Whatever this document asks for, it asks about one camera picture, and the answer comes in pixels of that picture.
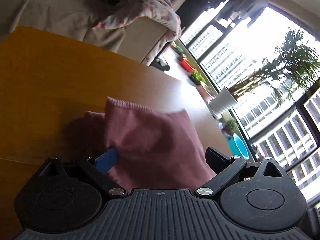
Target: blue bucket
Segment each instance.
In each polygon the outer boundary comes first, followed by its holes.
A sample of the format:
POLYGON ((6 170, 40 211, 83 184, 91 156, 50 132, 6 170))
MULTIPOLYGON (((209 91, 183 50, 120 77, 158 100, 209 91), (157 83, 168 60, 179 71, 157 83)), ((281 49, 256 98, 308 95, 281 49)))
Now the blue bucket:
POLYGON ((248 150, 238 135, 233 134, 233 137, 228 141, 228 144, 233 155, 239 155, 249 160, 248 150))

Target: ribbed white pot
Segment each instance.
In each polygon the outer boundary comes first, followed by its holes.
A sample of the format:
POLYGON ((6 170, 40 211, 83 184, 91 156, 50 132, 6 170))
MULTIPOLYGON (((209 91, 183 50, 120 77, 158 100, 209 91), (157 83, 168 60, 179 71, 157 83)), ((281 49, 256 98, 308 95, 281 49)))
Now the ribbed white pot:
POLYGON ((237 100, 229 93, 227 88, 223 88, 220 93, 210 102, 210 107, 215 114, 223 114, 227 110, 236 106, 237 100))

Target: red pot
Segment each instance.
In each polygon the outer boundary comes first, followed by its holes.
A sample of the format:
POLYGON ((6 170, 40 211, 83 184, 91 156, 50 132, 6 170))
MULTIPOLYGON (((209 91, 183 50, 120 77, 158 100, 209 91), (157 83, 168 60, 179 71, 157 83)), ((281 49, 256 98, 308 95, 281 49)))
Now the red pot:
POLYGON ((196 70, 195 68, 193 68, 190 64, 189 64, 189 61, 184 58, 184 59, 181 59, 179 60, 180 62, 180 65, 188 72, 192 73, 194 70, 196 70))

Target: palm plant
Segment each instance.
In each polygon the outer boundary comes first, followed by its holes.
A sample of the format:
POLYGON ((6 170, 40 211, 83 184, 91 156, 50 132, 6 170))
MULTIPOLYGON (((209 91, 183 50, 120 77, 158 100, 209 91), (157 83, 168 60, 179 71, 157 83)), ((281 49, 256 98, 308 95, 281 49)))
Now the palm plant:
POLYGON ((289 29, 282 45, 275 48, 278 56, 272 62, 264 58, 262 68, 228 88, 230 94, 239 99, 255 88, 266 85, 273 89, 279 107, 283 102, 279 87, 288 92, 289 99, 293 99, 293 93, 298 88, 307 91, 318 80, 320 61, 314 48, 301 43, 303 35, 301 29, 289 29))

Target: pink garment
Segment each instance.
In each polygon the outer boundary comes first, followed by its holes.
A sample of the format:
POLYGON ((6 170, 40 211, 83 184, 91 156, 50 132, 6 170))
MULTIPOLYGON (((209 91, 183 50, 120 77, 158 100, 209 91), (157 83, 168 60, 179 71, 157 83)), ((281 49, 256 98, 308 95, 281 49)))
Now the pink garment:
MULTIPOLYGON (((87 112, 89 116, 99 127, 102 114, 87 112)), ((118 150, 117 164, 108 176, 128 192, 133 188, 195 190, 215 176, 185 110, 163 114, 108 98, 104 122, 105 146, 118 150)))

